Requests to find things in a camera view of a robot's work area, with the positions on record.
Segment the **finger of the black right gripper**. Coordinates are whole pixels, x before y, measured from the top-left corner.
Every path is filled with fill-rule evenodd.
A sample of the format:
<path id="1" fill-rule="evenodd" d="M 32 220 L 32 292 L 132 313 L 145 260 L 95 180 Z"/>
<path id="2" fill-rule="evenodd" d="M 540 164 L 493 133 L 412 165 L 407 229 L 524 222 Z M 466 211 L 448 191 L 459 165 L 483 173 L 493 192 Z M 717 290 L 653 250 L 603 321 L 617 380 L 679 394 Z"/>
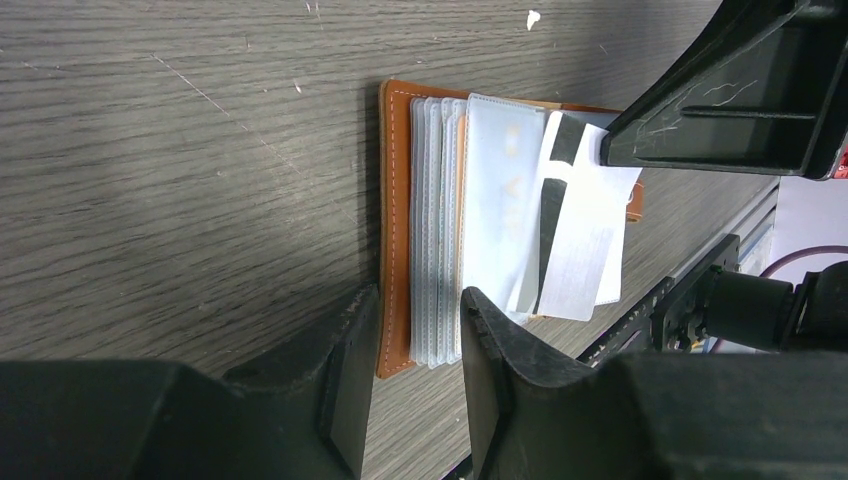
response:
<path id="1" fill-rule="evenodd" d="M 608 128 L 604 165 L 828 179 L 847 147 L 847 5 L 725 1 Z"/>

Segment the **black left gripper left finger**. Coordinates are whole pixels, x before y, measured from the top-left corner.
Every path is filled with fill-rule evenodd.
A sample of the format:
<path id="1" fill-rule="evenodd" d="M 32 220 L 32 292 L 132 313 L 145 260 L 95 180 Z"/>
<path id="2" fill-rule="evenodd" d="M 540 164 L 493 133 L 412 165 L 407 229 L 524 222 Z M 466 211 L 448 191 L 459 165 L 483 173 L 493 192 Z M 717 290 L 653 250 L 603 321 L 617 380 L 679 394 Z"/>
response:
<path id="1" fill-rule="evenodd" d="M 5 479 L 357 479 L 375 286 L 214 378 L 158 360 L 5 361 Z"/>

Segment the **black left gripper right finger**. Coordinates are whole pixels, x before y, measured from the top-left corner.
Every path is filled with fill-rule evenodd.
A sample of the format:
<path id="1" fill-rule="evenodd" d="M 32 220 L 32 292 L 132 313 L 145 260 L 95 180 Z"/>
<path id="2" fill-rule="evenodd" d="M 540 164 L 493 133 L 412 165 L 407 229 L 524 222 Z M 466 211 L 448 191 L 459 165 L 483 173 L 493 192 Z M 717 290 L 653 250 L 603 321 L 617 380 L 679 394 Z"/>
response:
<path id="1" fill-rule="evenodd" d="M 843 479 L 843 354 L 620 354 L 597 368 L 461 296 L 478 479 Z"/>

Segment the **brown leather card holder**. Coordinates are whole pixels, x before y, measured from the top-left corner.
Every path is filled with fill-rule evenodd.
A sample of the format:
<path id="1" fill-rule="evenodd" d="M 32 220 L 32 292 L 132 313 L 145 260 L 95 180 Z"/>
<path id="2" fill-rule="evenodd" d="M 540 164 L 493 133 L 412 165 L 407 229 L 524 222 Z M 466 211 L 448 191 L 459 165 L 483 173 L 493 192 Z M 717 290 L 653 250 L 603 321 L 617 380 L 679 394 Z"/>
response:
<path id="1" fill-rule="evenodd" d="M 612 109 L 505 99 L 396 79 L 378 91 L 382 333 L 376 375 L 461 358 L 459 297 L 501 311 L 526 272 L 540 145 L 551 112 Z"/>

